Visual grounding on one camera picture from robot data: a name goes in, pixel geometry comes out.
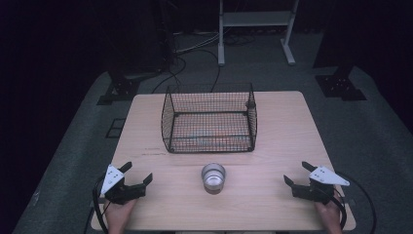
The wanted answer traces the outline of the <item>black wire mesh basket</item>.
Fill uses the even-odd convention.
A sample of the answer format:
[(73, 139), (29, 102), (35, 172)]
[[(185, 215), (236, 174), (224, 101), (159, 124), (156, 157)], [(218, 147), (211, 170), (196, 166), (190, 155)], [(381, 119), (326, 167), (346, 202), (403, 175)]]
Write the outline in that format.
[(252, 85), (167, 87), (161, 133), (170, 153), (253, 151), (257, 138), (257, 104)]

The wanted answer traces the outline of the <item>white metal desk frame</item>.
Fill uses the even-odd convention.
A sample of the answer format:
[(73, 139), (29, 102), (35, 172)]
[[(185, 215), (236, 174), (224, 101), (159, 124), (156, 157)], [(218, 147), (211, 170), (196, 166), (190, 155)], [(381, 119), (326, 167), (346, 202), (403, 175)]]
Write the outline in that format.
[(289, 65), (296, 63), (290, 50), (289, 41), (295, 23), (295, 18), (300, 0), (293, 0), (290, 11), (279, 12), (240, 12), (226, 13), (223, 11), (223, 0), (219, 0), (218, 20), (218, 45), (217, 63), (225, 64), (224, 29), (230, 27), (254, 27), (254, 26), (285, 26), (286, 33), (281, 39), (282, 49)]

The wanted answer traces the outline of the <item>black stand base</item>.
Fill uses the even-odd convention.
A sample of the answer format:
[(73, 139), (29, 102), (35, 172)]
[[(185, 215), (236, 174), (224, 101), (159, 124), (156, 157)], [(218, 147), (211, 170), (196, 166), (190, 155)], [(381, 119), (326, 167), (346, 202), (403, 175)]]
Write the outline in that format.
[(110, 84), (105, 94), (98, 99), (97, 105), (111, 105), (115, 101), (132, 100), (137, 94), (140, 84), (158, 76), (159, 72), (125, 74), (121, 70), (109, 70), (108, 75)]
[(343, 101), (366, 100), (363, 92), (356, 88), (349, 76), (352, 65), (338, 66), (330, 75), (317, 75), (316, 80), (327, 98), (340, 98)]

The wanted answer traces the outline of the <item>person's left hand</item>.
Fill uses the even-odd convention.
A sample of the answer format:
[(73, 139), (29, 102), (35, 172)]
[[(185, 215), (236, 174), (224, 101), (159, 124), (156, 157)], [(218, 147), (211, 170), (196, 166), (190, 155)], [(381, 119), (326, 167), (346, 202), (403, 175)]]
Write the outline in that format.
[(105, 201), (104, 209), (108, 234), (124, 234), (136, 203), (136, 199), (127, 201), (124, 205)]

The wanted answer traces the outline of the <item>clear glass cup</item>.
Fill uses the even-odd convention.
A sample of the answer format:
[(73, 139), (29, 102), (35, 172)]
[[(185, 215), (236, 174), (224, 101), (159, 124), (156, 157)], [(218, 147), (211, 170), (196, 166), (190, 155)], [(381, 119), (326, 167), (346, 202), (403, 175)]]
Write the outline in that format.
[(205, 165), (201, 173), (204, 189), (209, 194), (219, 194), (225, 184), (225, 168), (217, 163)]

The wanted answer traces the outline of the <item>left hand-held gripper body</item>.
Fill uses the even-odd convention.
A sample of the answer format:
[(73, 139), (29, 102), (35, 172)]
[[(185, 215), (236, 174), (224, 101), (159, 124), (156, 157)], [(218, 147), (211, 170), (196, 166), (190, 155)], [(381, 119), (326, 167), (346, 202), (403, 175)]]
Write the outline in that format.
[(111, 203), (124, 205), (127, 201), (138, 199), (146, 195), (146, 186), (142, 183), (125, 185), (125, 174), (109, 165), (104, 175), (100, 193)]

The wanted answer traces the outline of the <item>person's right hand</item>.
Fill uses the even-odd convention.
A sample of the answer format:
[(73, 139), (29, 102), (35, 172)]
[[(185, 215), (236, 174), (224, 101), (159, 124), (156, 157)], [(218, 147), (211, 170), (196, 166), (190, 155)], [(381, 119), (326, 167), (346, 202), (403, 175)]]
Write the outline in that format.
[(315, 202), (314, 206), (327, 234), (343, 234), (340, 225), (340, 209), (334, 202), (326, 205)]

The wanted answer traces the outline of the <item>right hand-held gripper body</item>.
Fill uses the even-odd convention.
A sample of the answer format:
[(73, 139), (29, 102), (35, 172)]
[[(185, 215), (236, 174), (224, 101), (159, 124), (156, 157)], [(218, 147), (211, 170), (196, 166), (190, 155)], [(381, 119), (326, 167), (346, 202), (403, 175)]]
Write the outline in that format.
[(346, 179), (325, 166), (318, 166), (313, 172), (309, 172), (309, 181), (308, 185), (294, 183), (292, 196), (326, 205), (335, 198), (336, 185), (350, 185)]

